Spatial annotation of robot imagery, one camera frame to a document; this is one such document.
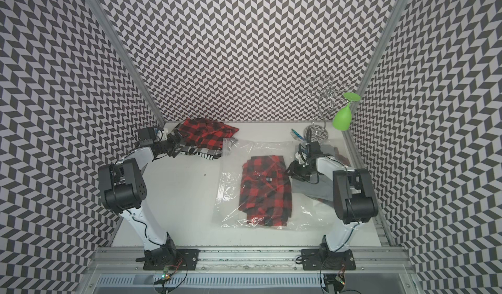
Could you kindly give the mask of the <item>red black plaid shirt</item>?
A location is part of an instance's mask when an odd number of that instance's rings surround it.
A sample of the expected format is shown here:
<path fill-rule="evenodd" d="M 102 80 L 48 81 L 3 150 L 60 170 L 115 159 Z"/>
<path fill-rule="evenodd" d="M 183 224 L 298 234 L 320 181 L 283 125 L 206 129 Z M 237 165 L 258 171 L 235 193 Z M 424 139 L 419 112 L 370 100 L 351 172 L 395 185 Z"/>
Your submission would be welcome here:
<path fill-rule="evenodd" d="M 224 139 L 230 139 L 239 128 L 206 118 L 186 119 L 176 126 L 187 146 L 222 150 Z"/>

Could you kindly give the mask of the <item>clear plastic vacuum bag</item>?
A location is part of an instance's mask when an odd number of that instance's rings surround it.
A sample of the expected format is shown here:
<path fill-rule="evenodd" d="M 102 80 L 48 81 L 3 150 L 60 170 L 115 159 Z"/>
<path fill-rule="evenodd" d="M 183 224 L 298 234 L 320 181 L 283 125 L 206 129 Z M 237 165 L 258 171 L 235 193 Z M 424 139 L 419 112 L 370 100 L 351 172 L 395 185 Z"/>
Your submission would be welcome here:
<path fill-rule="evenodd" d="M 295 160 L 299 142 L 252 142 L 225 139 L 223 142 L 221 174 L 214 206 L 213 222 L 226 229 L 275 229 L 311 231 L 329 228 L 340 221 L 331 206 L 292 192 L 292 216 L 286 227 L 249 226 L 246 214 L 238 210 L 243 165 L 253 156 L 280 155 L 286 168 Z"/>

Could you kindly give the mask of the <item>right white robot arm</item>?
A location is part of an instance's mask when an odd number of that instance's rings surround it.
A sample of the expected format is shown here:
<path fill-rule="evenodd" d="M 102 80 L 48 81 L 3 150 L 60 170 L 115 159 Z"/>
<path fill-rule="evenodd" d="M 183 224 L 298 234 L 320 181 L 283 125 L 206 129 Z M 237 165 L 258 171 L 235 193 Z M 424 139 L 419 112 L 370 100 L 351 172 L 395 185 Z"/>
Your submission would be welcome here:
<path fill-rule="evenodd" d="M 286 173 L 300 193 L 324 201 L 341 222 L 323 236 L 321 258 L 347 251 L 356 231 L 378 215 L 367 169 L 354 169 L 332 155 L 319 155 L 302 163 L 293 161 Z"/>

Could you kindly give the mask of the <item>black white plaid shirt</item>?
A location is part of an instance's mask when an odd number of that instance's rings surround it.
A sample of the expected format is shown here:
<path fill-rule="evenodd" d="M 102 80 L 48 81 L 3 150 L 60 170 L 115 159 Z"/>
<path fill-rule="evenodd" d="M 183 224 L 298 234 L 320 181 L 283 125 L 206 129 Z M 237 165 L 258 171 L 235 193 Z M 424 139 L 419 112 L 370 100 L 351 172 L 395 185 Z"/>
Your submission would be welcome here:
<path fill-rule="evenodd" d="M 208 160 L 217 160 L 222 157 L 222 150 L 210 150 L 196 146 L 182 145 L 178 148 L 178 151 L 184 155 L 199 156 Z"/>

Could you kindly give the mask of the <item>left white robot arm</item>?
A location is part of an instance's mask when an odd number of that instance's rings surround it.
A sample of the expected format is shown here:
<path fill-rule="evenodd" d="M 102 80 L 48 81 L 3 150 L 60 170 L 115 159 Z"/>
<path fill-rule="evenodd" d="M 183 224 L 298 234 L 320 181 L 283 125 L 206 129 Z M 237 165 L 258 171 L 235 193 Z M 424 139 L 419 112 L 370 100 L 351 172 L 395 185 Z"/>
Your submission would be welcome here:
<path fill-rule="evenodd" d="M 178 265 L 180 256 L 170 235 L 163 231 L 145 202 L 147 196 L 143 173 L 159 155 L 176 157 L 182 137 L 172 132 L 166 138 L 140 145 L 116 163 L 98 171 L 98 188 L 105 209 L 124 218 L 142 240 L 146 265 Z"/>

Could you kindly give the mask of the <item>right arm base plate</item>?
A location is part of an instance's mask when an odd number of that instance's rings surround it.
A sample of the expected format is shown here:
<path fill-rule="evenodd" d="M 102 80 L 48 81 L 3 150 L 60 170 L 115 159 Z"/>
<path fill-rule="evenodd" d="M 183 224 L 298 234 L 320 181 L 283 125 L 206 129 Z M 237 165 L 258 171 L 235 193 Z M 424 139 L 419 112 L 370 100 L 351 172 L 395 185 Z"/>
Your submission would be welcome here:
<path fill-rule="evenodd" d="M 321 254 L 319 249 L 302 249 L 299 262 L 303 270 L 356 270 L 356 262 L 351 250 Z"/>

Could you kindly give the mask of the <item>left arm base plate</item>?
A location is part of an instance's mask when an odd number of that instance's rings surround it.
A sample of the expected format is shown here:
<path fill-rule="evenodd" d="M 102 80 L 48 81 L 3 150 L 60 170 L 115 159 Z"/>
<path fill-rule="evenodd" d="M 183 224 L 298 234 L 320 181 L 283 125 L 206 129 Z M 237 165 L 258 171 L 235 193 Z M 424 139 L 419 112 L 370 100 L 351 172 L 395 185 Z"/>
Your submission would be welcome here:
<path fill-rule="evenodd" d="M 199 260 L 199 249 L 177 249 L 168 251 L 158 248 L 145 251 L 144 257 L 137 258 L 136 262 L 143 262 L 143 270 L 196 270 Z"/>

